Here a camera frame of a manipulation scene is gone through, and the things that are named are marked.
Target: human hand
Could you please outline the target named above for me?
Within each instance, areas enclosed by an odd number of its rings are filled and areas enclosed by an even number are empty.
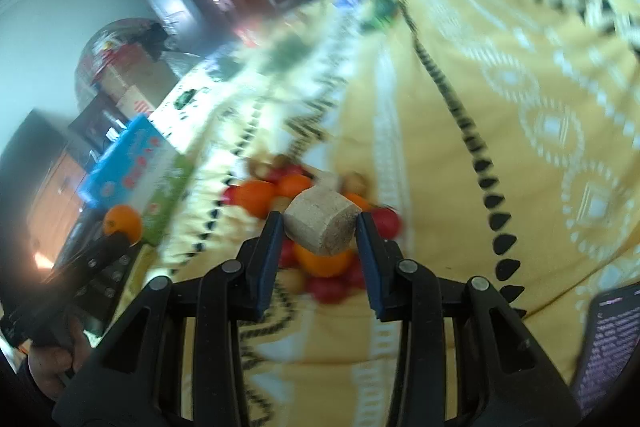
[[[82,331],[82,324],[77,317],[70,315],[68,320],[69,334],[73,341],[73,353],[62,347],[31,347],[27,363],[33,381],[49,399],[57,400],[65,386],[58,375],[73,368],[78,372],[83,363],[89,358],[92,347]]]

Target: smartphone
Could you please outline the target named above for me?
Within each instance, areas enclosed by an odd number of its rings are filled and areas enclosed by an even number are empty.
[[[597,295],[589,307],[572,392],[587,415],[619,377],[640,339],[640,283]]]

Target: blue and green package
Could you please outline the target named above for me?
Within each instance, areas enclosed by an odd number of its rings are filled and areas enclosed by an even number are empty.
[[[193,164],[141,114],[107,149],[78,195],[102,210],[132,206],[142,216],[143,238],[157,245],[192,172]]]

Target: bright light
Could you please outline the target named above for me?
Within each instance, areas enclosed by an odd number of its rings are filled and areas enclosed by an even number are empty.
[[[50,261],[43,256],[40,252],[33,254],[33,258],[36,260],[36,266],[40,270],[51,270],[53,268],[53,261]]]

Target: orange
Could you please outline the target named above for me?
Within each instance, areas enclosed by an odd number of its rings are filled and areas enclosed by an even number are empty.
[[[310,188],[311,185],[313,182],[304,174],[287,174],[278,182],[278,195],[293,199],[303,190]]]
[[[343,196],[351,201],[351,203],[359,206],[363,212],[369,212],[371,210],[371,204],[362,196],[354,194],[353,192],[347,192],[346,194],[343,194]]]
[[[276,196],[276,186],[261,180],[249,180],[236,188],[234,203],[242,206],[251,216],[266,219],[271,200]]]
[[[353,260],[353,251],[345,250],[337,255],[325,256],[316,255],[306,248],[294,243],[293,252],[298,258],[300,266],[314,277],[335,277],[346,272]]]
[[[128,204],[117,204],[104,215],[102,231],[104,235],[124,232],[131,244],[135,245],[142,238],[142,218]]]

